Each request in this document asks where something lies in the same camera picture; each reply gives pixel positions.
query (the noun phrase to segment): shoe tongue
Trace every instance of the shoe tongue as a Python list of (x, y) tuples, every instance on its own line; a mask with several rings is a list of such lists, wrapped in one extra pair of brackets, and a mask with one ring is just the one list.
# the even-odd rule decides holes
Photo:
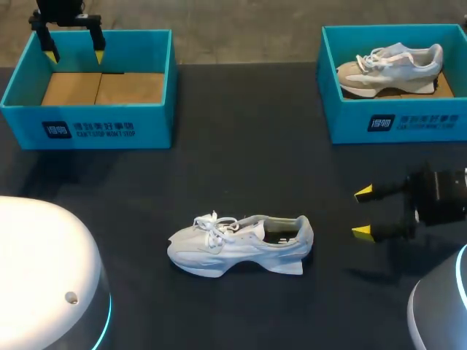
[(385, 47), (377, 53), (380, 58), (389, 58), (394, 55), (406, 52), (407, 48), (403, 46), (400, 42), (397, 44)]
[(266, 233), (264, 232), (264, 220), (260, 220), (256, 222), (254, 225), (250, 225), (247, 227), (243, 227), (242, 229), (238, 230), (236, 233), (245, 233), (245, 232), (253, 232), (256, 237), (262, 241)]

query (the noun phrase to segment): white sneaker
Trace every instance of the white sneaker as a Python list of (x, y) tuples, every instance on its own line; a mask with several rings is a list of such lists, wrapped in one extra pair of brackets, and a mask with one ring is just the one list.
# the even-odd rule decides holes
[(301, 260), (313, 244), (313, 230), (306, 217), (280, 219), (255, 215), (237, 221), (212, 215), (195, 218), (169, 238), (167, 254), (181, 269), (204, 277), (220, 277), (241, 261), (291, 275), (303, 273)]
[(433, 81), (443, 66), (443, 49), (435, 44), (428, 49), (413, 50), (400, 42), (357, 55), (337, 69), (341, 87), (357, 96), (374, 97), (385, 88), (408, 93), (433, 93)]

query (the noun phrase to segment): blue led light ring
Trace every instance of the blue led light ring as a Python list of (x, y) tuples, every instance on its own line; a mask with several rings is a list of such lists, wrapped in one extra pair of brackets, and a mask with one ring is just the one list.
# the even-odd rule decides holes
[(101, 336), (97, 340), (96, 345), (91, 350), (96, 350), (99, 347), (99, 345), (101, 344), (102, 340), (104, 339), (105, 332), (107, 331), (107, 328), (108, 328), (109, 323), (110, 323), (110, 314), (111, 313), (112, 313), (112, 296), (109, 296), (109, 314), (107, 315), (107, 321), (105, 322), (105, 326), (104, 326), (104, 329), (102, 330)]
[(458, 258), (455, 261), (455, 279), (458, 283), (458, 289), (460, 298), (462, 299), (464, 306), (467, 308), (467, 295), (466, 290), (464, 289), (464, 285), (462, 283), (462, 276), (460, 275), (460, 261), (462, 260), (462, 254), (464, 250), (466, 250), (467, 245), (465, 245), (459, 252)]

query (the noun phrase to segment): gray floor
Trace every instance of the gray floor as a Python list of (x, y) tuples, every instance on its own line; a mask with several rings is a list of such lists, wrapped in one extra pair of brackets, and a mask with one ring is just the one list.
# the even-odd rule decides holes
[[(314, 61), (320, 27), (461, 23), (465, 0), (87, 0), (103, 28), (171, 28), (180, 63)], [(14, 66), (35, 0), (0, 0), (0, 66)]]

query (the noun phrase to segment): blue box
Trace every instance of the blue box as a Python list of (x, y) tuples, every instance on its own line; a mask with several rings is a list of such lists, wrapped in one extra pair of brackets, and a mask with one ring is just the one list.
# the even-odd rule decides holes
[[(438, 43), (454, 98), (344, 99), (336, 68), (376, 47)], [(467, 140), (467, 39), (458, 25), (326, 26), (317, 81), (334, 144)]]
[[(41, 51), (39, 39), (33, 33), (0, 103), (0, 110), (21, 148), (171, 146), (177, 84), (171, 31), (104, 31), (107, 46), (101, 65), (97, 63), (88, 31), (52, 31), (51, 34), (61, 56), (58, 64), (52, 63)], [(41, 106), (54, 72), (164, 73), (162, 100), (160, 104)], [(117, 133), (80, 132), (77, 125), (85, 123), (123, 127)]]

